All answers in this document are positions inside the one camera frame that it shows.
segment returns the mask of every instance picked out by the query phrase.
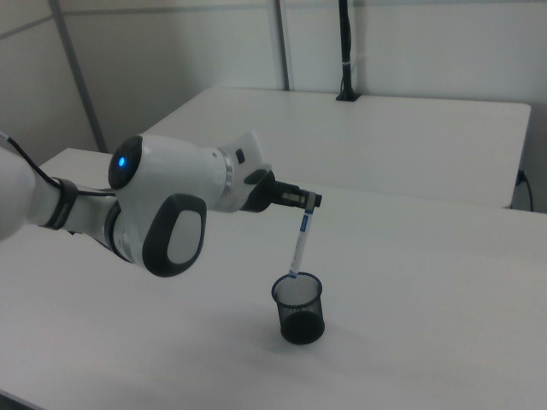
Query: white desk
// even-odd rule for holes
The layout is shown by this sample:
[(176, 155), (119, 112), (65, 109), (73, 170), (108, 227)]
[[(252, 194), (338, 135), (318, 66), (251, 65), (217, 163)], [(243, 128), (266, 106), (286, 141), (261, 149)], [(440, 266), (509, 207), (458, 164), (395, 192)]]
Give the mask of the white desk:
[(503, 208), (529, 115), (513, 103), (214, 88), (149, 131), (217, 146), (254, 128), (283, 179)]
[[(101, 187), (106, 162), (45, 168)], [(306, 188), (324, 195), (303, 259), (324, 285), (316, 343), (285, 342), (270, 296), (295, 209), (210, 213), (175, 278), (27, 227), (0, 243), (0, 390), (47, 410), (544, 408), (544, 215)]]

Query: mesh pen holder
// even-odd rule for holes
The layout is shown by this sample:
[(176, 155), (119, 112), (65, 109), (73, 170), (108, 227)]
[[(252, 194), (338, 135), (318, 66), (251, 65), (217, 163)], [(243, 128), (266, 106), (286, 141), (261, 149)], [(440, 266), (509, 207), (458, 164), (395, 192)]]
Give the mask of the mesh pen holder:
[(310, 273), (300, 272), (296, 278), (279, 278), (272, 287), (277, 303), (281, 335), (293, 344), (315, 342), (325, 330), (321, 309), (320, 280)]

